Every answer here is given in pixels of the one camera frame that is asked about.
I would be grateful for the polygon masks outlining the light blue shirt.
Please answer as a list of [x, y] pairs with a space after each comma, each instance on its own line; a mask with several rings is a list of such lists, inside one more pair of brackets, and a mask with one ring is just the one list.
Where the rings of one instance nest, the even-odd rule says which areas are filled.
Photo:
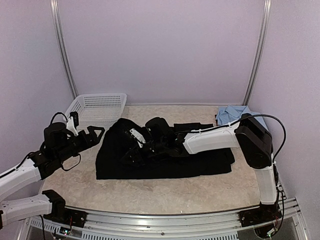
[[260, 115], [259, 112], [251, 111], [247, 105], [228, 105], [219, 106], [215, 120], [216, 125], [226, 125], [230, 122], [234, 122], [242, 117], [244, 114]]

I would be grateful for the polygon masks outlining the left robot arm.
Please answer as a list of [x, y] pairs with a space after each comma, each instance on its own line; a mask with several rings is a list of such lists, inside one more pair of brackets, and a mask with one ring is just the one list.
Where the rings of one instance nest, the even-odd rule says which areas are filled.
[[81, 158], [81, 152], [100, 143], [104, 127], [88, 126], [77, 130], [79, 116], [72, 112], [64, 122], [51, 120], [44, 129], [44, 141], [39, 150], [28, 153], [18, 165], [0, 175], [0, 226], [41, 215], [53, 222], [82, 227], [85, 212], [66, 208], [66, 201], [54, 190], [44, 190], [32, 197], [9, 200], [7, 197], [24, 187], [43, 181], [70, 158]]

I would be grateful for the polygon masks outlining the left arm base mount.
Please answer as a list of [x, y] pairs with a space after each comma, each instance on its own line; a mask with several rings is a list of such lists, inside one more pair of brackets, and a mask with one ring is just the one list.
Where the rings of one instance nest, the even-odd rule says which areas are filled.
[[69, 225], [70, 227], [84, 227], [87, 220], [87, 212], [67, 208], [66, 201], [54, 190], [44, 190], [42, 194], [48, 197], [51, 203], [51, 212], [43, 215], [45, 219]]

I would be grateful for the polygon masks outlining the black long sleeve shirt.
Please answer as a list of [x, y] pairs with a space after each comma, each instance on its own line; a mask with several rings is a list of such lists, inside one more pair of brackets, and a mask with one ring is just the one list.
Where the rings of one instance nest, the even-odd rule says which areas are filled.
[[213, 124], [175, 123], [162, 117], [139, 126], [120, 118], [106, 131], [95, 161], [98, 180], [181, 179], [227, 174], [235, 157], [230, 148], [189, 154], [183, 146], [188, 130]]

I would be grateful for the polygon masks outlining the white perforated plastic basket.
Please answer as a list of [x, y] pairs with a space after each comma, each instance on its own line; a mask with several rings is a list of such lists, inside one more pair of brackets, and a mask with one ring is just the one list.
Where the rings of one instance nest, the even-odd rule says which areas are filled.
[[71, 112], [78, 113], [78, 131], [89, 126], [108, 130], [121, 118], [126, 101], [125, 93], [82, 94], [73, 100], [64, 114], [69, 117]]

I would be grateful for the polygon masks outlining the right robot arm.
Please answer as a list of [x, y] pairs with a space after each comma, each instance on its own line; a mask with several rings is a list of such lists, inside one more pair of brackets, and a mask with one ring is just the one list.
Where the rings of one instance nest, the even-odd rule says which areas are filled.
[[241, 118], [204, 129], [174, 130], [160, 117], [146, 124], [147, 136], [135, 128], [125, 130], [135, 146], [120, 159], [124, 164], [141, 166], [145, 158], [157, 156], [187, 157], [202, 152], [240, 148], [246, 163], [254, 169], [261, 207], [256, 218], [266, 222], [275, 212], [278, 181], [271, 133], [257, 120], [259, 115], [244, 114]]

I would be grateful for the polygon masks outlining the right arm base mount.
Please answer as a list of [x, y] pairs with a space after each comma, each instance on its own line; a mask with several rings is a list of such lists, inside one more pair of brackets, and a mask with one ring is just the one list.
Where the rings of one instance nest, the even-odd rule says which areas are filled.
[[283, 216], [277, 201], [274, 204], [260, 203], [257, 208], [242, 210], [238, 215], [242, 227], [275, 221]]

